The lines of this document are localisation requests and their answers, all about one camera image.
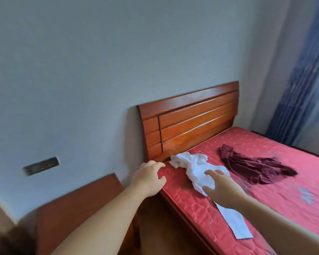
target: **pink mattress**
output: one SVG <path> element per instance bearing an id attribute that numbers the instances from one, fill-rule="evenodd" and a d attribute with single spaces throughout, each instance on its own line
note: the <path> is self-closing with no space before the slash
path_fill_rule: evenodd
<path id="1" fill-rule="evenodd" d="M 208 156 L 213 165 L 223 165 L 218 149 L 227 144 L 249 157 L 278 157 L 298 171 L 295 177 L 268 185 L 251 185 L 234 174 L 232 178 L 246 193 L 310 231 L 319 234 L 319 158 L 261 137 L 242 128 L 232 127 L 189 150 Z M 170 198 L 220 254 L 275 254 L 263 237 L 246 221 L 253 239 L 236 240 L 233 232 L 210 198 L 198 193 L 184 168 L 175 169 L 168 162 L 159 177 L 167 178 L 163 188 Z"/>

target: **bed frame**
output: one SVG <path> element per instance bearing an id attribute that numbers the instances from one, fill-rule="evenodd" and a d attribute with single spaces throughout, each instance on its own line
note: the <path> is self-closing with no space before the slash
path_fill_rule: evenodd
<path id="1" fill-rule="evenodd" d="M 164 162 L 230 128 L 237 115 L 239 82 L 178 95 L 137 106 L 142 120 L 144 161 Z M 174 216 L 205 254 L 219 254 L 189 222 L 165 192 Z"/>

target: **dark red garment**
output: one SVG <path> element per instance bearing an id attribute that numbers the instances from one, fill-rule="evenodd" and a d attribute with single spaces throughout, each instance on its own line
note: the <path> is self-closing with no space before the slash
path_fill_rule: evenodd
<path id="1" fill-rule="evenodd" d="M 228 170 L 250 184 L 275 183 L 298 174 L 292 167 L 280 163 L 276 157 L 246 157 L 226 144 L 220 148 L 220 153 Z"/>

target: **headboard panel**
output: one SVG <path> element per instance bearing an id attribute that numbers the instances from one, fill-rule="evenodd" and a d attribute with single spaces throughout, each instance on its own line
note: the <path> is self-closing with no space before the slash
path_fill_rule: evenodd
<path id="1" fill-rule="evenodd" d="M 144 161 L 165 161 L 229 128 L 237 114 L 239 82 L 233 81 L 137 106 Z"/>

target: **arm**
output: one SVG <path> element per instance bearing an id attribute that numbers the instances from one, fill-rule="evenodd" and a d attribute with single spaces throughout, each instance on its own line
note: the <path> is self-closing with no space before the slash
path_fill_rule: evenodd
<path id="1" fill-rule="evenodd" d="M 163 163 L 143 163 L 121 194 L 73 231 L 52 255 L 117 254 L 141 202 L 158 193 L 166 183 L 158 179 Z"/>
<path id="2" fill-rule="evenodd" d="M 264 237 L 279 255 L 319 254 L 319 236 L 290 221 L 268 206 L 249 197 L 222 171 L 205 171 L 215 181 L 215 190 L 204 192 L 220 206 L 237 210 Z"/>

